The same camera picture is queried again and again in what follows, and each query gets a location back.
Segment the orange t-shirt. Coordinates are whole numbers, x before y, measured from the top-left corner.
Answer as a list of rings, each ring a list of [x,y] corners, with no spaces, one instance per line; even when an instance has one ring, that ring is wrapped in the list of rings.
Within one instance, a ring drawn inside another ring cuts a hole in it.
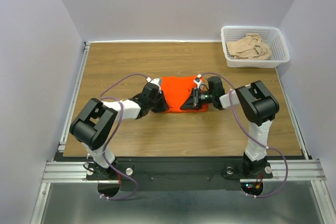
[[[194,82],[196,76],[188,77],[162,77],[162,83],[160,84],[163,91],[165,101],[169,107],[165,113],[192,113],[192,112],[207,112],[208,105],[202,105],[200,109],[182,110],[181,106],[187,101],[192,94],[192,89],[197,87]]]

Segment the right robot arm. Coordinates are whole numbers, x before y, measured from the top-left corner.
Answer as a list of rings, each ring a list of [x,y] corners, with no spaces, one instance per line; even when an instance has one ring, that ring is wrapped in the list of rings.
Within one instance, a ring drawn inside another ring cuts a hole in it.
[[[228,93],[222,84],[221,77],[212,76],[207,79],[208,85],[201,80],[201,75],[194,79],[196,87],[180,106],[182,111],[200,110],[202,106],[212,104],[218,110],[240,105],[249,122],[249,130],[238,123],[247,135],[248,143],[243,154],[241,170],[244,175],[253,177],[267,166],[268,134],[279,103],[265,84],[258,80],[249,85],[230,90]]]

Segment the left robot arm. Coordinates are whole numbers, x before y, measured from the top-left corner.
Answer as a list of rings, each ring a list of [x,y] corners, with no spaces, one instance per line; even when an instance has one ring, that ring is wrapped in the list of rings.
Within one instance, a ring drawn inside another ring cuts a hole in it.
[[[142,92],[130,99],[114,102],[90,99],[69,128],[69,133],[93,158],[93,163],[84,165],[87,175],[96,175],[103,179],[120,176],[114,164],[116,157],[108,149],[108,145],[121,122],[130,119],[138,120],[150,111],[165,112],[168,108],[164,91],[153,82],[147,83]]]

